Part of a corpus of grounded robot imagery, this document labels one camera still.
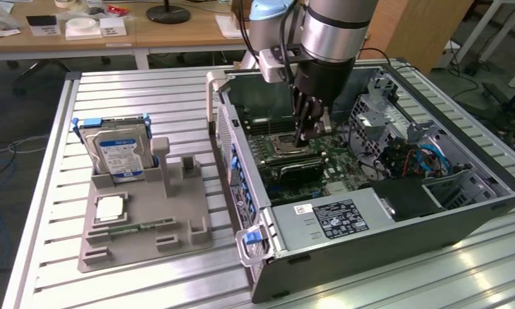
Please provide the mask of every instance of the motherboard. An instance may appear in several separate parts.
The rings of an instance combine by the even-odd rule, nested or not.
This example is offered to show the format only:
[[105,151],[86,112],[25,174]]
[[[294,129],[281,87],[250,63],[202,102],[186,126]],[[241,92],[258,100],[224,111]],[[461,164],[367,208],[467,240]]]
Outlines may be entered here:
[[341,135],[293,146],[292,132],[248,137],[272,206],[357,190],[369,177]]

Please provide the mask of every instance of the paper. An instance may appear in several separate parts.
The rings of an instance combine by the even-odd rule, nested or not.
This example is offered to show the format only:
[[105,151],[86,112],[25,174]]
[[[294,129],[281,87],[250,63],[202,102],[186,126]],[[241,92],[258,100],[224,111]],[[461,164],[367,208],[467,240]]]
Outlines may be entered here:
[[1,6],[1,8],[2,8],[7,13],[10,13],[10,10],[13,9],[13,3],[7,3],[7,2],[1,2],[1,1],[0,1],[0,6]]
[[241,39],[240,30],[232,24],[230,16],[216,15],[214,21],[217,22],[217,25],[221,30],[221,34],[225,37],[225,39]]
[[19,31],[17,29],[0,31],[0,37],[7,37],[13,34],[19,34]]

